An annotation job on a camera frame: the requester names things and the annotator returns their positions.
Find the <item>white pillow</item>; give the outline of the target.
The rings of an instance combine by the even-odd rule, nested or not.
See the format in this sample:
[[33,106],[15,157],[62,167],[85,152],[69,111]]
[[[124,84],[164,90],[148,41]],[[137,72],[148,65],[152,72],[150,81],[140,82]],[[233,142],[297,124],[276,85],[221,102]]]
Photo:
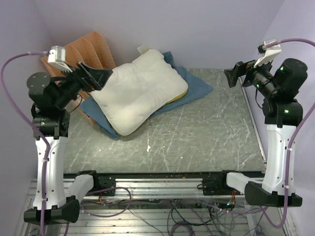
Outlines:
[[163,54],[149,49],[133,62],[114,68],[104,88],[91,96],[113,129],[127,136],[187,91],[187,82],[165,62]]

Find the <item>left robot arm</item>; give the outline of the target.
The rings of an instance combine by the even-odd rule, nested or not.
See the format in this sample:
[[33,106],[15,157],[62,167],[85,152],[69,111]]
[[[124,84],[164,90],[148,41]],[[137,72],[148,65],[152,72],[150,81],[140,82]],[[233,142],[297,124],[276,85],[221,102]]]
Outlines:
[[95,69],[82,62],[51,77],[45,72],[32,74],[27,80],[32,128],[38,157],[37,187],[32,208],[24,221],[37,225],[75,223],[80,203],[86,194],[100,191],[96,171],[81,171],[68,189],[63,183],[63,158],[68,139],[70,113],[66,106],[80,91],[100,91],[112,75],[111,69]]

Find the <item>blue pillowcase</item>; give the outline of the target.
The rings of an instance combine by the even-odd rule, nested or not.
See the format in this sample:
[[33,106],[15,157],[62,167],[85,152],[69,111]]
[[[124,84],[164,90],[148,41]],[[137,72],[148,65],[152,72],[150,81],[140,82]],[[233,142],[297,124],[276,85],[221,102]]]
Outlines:
[[[201,78],[194,76],[182,66],[176,66],[171,52],[165,52],[163,53],[163,56],[164,61],[170,64],[171,67],[175,69],[177,73],[186,81],[188,85],[188,91],[182,98],[166,104],[154,113],[152,113],[150,115],[150,117],[152,118],[164,112],[168,112],[178,107],[181,107],[187,103],[193,102],[197,99],[203,98],[213,90],[213,87]],[[81,105],[79,105],[79,109],[82,110],[83,113],[89,118],[93,119],[96,122],[96,125],[101,127],[109,137],[114,139],[121,137],[121,135],[118,134],[118,132],[115,131],[114,128],[111,126],[111,124],[101,111],[101,108],[93,100],[92,97],[89,97],[85,101],[83,101]]]

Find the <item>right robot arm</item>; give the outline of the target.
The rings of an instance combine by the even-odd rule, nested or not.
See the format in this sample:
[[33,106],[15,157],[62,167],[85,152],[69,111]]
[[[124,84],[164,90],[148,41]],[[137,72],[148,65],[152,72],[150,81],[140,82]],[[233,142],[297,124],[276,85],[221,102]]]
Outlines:
[[302,197],[296,195],[293,170],[294,133],[302,122],[303,108],[295,99],[307,79],[307,66],[298,59],[283,61],[274,75],[271,62],[255,66],[255,61],[237,62],[224,70],[229,87],[244,76],[243,87],[254,86],[263,97],[262,110],[267,125],[268,154],[263,181],[236,171],[225,171],[217,189],[226,195],[233,189],[244,194],[248,204],[263,207],[300,207]]

